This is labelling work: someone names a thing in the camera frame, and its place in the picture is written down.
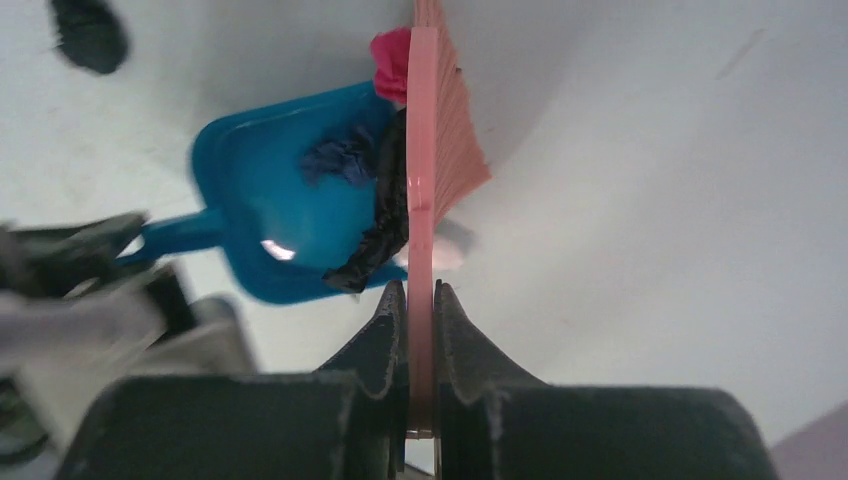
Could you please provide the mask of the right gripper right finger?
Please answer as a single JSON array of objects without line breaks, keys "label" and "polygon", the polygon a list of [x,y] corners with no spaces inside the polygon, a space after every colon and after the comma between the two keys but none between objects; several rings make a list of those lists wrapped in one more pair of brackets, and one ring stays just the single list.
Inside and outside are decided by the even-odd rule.
[{"label": "right gripper right finger", "polygon": [[441,479],[774,479],[748,411],[712,388],[555,386],[434,298]]}]

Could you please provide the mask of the blue plastic dustpan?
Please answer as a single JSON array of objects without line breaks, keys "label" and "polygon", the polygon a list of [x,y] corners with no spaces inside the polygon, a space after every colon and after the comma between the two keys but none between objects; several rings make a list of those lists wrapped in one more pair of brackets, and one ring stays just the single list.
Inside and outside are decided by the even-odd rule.
[{"label": "blue plastic dustpan", "polygon": [[324,273],[344,264],[374,222],[375,188],[339,178],[308,185],[299,163],[333,134],[384,129],[393,106],[362,82],[216,119],[189,164],[201,210],[154,221],[124,264],[220,248],[254,298],[292,305],[330,297]]}]

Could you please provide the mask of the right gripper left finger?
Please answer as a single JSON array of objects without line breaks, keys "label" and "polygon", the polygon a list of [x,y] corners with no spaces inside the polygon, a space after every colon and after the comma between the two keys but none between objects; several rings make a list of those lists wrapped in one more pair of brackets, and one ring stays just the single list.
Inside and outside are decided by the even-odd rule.
[{"label": "right gripper left finger", "polygon": [[131,377],[89,408],[60,479],[393,479],[404,468],[405,294],[318,369]]}]

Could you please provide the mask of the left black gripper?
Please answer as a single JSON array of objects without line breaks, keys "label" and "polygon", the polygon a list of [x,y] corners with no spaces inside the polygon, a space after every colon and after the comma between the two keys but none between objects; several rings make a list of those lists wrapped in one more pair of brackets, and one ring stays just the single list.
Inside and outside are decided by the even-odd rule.
[{"label": "left black gripper", "polygon": [[[136,211],[70,226],[1,224],[1,288],[17,292],[1,294],[2,463],[66,450],[95,399],[127,377],[257,372],[232,303],[188,302],[171,266],[96,291],[149,268],[117,261],[146,221]],[[88,281],[96,292],[52,299]]]}]

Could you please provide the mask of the pink hand brush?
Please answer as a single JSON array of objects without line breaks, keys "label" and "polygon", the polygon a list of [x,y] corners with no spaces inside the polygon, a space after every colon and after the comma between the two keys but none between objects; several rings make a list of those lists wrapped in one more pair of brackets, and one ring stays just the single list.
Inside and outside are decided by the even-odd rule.
[{"label": "pink hand brush", "polygon": [[435,228],[492,177],[471,118],[470,93],[439,1],[417,1],[408,65],[406,289],[407,435],[434,433]]}]

